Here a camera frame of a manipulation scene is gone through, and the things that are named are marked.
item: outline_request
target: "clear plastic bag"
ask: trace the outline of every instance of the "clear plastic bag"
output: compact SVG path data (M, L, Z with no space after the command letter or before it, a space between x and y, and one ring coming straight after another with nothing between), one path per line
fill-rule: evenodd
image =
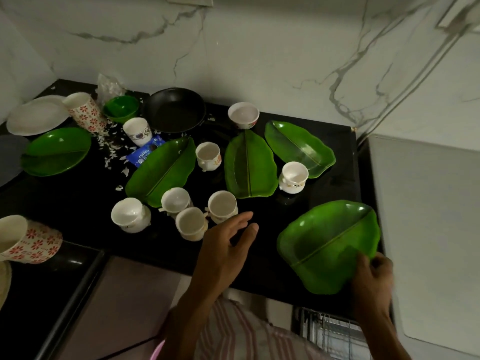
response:
M99 108L103 108L105 103L113 97L123 96L126 91L117 78L105 76L101 73L98 75L97 84L98 88L95 92L97 95L96 104Z

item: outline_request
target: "black frying pan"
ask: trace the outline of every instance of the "black frying pan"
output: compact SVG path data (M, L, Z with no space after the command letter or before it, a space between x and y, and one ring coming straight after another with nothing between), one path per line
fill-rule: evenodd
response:
M186 88L167 88L151 95L143 106L143 117L150 127L162 133L183 133L205 118L205 102Z

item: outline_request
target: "metal dish rack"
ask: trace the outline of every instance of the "metal dish rack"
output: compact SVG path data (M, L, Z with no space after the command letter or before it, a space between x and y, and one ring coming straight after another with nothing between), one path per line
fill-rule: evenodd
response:
M298 334L335 360L372 360L361 328L354 321L306 308L295 308Z

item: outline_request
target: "green leaf-shaped plate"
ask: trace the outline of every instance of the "green leaf-shaped plate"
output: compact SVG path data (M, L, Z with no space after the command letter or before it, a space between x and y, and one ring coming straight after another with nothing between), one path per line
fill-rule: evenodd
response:
M279 185L273 152L263 138L245 130L225 152L227 189L237 198L268 197Z
M357 251L371 259L379 241L380 227L371 207L334 200L290 223L278 236L276 248L307 290L335 294L353 277Z
M183 187L195 168L195 143L192 138L171 140L151 152L131 176L125 187L134 197L152 207L162 206L162 196L170 188Z
M47 177L75 167L88 153L92 135L79 127L49 131L28 145L21 167L32 176Z
M285 163L299 162L307 167L308 178L317 178L337 161L333 150L303 127L290 122L268 121L265 139Z

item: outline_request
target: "green bowl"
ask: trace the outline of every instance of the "green bowl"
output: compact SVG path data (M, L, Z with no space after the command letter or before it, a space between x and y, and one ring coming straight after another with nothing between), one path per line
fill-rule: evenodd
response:
M335 294L353 277L357 252L372 259L379 241L380 227L371 207L334 200L290 223L278 236L276 248L309 292Z
M103 106L103 114L113 122L124 124L137 116L140 102L134 96L118 96Z
M87 155L92 135L79 127L62 127L49 131L28 145L20 161L32 176L47 177L75 167Z

